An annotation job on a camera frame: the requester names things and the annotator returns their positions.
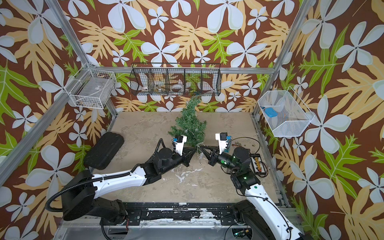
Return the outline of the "small green christmas tree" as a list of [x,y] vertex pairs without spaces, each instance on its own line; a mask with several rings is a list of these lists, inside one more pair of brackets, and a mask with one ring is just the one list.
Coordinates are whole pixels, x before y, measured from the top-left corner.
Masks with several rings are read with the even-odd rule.
[[186,104],[181,111],[181,115],[176,118],[176,125],[171,126],[168,134],[172,137],[176,135],[184,135],[187,137],[186,145],[196,148],[205,140],[206,121],[200,121],[197,116],[196,107],[201,102],[201,97],[194,96]]

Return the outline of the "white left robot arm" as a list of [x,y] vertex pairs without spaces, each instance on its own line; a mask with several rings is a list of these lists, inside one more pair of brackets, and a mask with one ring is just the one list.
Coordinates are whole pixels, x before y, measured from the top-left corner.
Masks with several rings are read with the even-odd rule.
[[63,213],[65,221],[83,216],[100,217],[102,223],[119,225],[128,220],[128,212],[121,200],[107,200],[103,196],[118,190],[153,184],[162,175],[174,168],[188,167],[197,148],[184,147],[173,141],[173,148],[167,148],[159,140],[148,161],[135,165],[131,170],[112,174],[93,175],[85,170],[75,176],[61,191],[52,195],[46,202],[49,212]]

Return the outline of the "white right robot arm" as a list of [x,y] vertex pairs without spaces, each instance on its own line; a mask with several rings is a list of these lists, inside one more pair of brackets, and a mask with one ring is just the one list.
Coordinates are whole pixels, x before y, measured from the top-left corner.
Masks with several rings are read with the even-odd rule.
[[237,223],[252,229],[253,240],[311,240],[310,234],[302,233],[271,201],[261,181],[251,168],[249,149],[235,148],[232,155],[218,147],[201,148],[211,166],[220,164],[229,170],[236,192],[247,199],[233,205]]

